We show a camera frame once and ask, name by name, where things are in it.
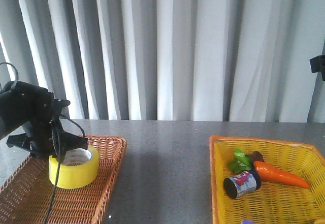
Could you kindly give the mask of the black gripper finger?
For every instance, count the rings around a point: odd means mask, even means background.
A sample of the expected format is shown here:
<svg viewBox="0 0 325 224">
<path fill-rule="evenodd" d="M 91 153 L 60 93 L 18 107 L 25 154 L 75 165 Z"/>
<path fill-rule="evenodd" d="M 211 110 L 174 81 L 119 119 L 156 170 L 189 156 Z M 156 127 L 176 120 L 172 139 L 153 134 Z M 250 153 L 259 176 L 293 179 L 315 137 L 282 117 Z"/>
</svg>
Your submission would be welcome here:
<svg viewBox="0 0 325 224">
<path fill-rule="evenodd" d="M 19 135 L 10 135 L 7 139 L 6 145 L 11 147 L 18 147 L 22 150 L 31 152 L 31 140 L 27 136 L 27 134 L 19 134 Z"/>
<path fill-rule="evenodd" d="M 74 150 L 77 148 L 88 149 L 88 139 L 73 135 L 67 132 L 60 134 L 60 142 L 62 143 L 63 150 Z"/>
</svg>

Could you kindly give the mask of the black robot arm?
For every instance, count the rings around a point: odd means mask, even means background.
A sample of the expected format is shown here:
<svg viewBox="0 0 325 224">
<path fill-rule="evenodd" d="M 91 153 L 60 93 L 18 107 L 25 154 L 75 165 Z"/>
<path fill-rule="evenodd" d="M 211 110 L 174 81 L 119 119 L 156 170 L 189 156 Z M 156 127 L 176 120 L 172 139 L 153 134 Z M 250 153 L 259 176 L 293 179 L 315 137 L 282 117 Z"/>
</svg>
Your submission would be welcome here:
<svg viewBox="0 0 325 224">
<path fill-rule="evenodd" d="M 46 88 L 22 81 L 10 81 L 1 89 L 1 138 L 35 157 L 64 159 L 66 152 L 87 149 L 82 136 L 65 132 L 61 112 L 70 101 L 55 99 Z"/>
</svg>

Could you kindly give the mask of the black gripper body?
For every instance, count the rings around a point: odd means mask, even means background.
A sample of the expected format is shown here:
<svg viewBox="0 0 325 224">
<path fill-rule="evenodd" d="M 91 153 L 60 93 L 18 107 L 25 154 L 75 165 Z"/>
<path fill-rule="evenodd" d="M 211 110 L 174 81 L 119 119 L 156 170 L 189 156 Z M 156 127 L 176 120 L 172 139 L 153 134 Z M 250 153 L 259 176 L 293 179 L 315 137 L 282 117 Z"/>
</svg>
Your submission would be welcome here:
<svg viewBox="0 0 325 224">
<path fill-rule="evenodd" d="M 51 121 L 70 101 L 55 99 L 48 89 L 26 82 L 7 82 L 1 89 L 1 139 L 23 127 L 31 140 L 31 154 L 55 154 Z"/>
<path fill-rule="evenodd" d="M 325 80 L 325 55 L 316 56 L 310 61 L 312 73 L 321 73 L 322 80 Z"/>
</svg>

